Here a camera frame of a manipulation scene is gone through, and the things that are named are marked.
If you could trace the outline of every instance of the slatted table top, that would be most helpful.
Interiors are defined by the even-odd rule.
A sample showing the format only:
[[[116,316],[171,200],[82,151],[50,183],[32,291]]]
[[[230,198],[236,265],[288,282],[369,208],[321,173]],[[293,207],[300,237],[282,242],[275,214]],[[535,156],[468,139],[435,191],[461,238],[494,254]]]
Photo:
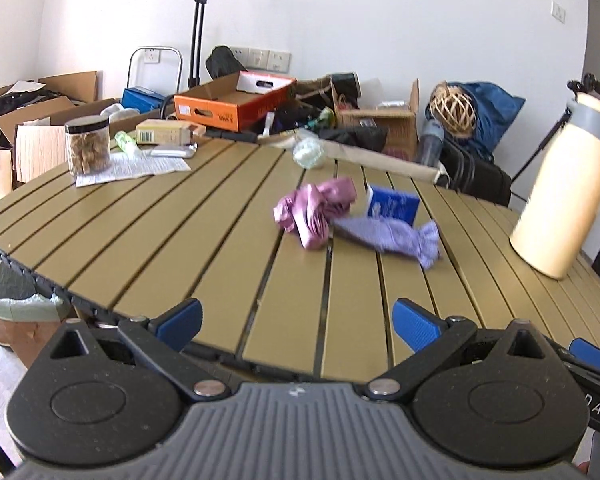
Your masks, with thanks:
[[[79,189],[59,166],[0,201],[0,256],[97,316],[157,317],[196,297],[197,352],[286,377],[362,382],[408,357],[391,327],[402,297],[442,318],[488,328],[524,318],[561,345],[600,346],[600,279],[583,260],[561,282],[529,267],[509,245],[513,211],[344,161],[304,171],[253,144],[212,140],[188,164]],[[436,220],[442,259],[423,271],[338,235],[305,251],[272,209],[334,176],[355,183],[353,215],[367,184],[417,192],[416,225]]]

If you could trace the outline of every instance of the gray ribbed panel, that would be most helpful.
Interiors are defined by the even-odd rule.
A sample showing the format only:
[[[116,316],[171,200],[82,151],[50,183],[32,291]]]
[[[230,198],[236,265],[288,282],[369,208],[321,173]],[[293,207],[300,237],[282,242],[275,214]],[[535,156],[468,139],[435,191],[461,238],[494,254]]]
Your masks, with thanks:
[[[493,472],[442,455],[400,407],[349,384],[251,384],[193,407],[172,437],[123,465],[67,472],[29,462],[14,480],[576,480],[568,464]]]

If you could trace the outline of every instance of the pink satin scrunchie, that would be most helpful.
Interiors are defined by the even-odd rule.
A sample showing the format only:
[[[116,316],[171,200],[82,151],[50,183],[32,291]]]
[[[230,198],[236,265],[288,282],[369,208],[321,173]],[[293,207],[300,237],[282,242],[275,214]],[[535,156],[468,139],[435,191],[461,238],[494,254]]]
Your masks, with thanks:
[[[329,220],[346,215],[356,196],[349,177],[309,184],[283,197],[273,218],[288,233],[297,229],[305,249],[319,249],[329,238]]]

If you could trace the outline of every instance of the blue tissue pack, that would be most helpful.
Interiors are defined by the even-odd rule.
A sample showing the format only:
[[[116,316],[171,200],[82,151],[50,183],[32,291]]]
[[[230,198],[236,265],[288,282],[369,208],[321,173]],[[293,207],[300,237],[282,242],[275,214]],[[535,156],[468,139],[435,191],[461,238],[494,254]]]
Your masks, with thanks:
[[[369,186],[366,192],[366,215],[371,218],[397,218],[413,227],[420,198],[387,187]]]
[[[135,108],[136,110],[140,110],[141,114],[145,114],[151,110],[160,108],[163,101],[164,95],[137,86],[135,88],[125,88],[125,91],[122,93],[121,104],[125,108]]]

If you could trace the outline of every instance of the beige thermos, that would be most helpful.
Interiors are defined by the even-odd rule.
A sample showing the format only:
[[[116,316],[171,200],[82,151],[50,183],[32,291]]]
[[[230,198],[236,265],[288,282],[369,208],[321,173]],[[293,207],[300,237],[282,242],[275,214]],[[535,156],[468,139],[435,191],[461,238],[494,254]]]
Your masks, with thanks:
[[[523,260],[556,280],[573,265],[600,209],[600,100],[578,94],[570,108],[510,237]]]

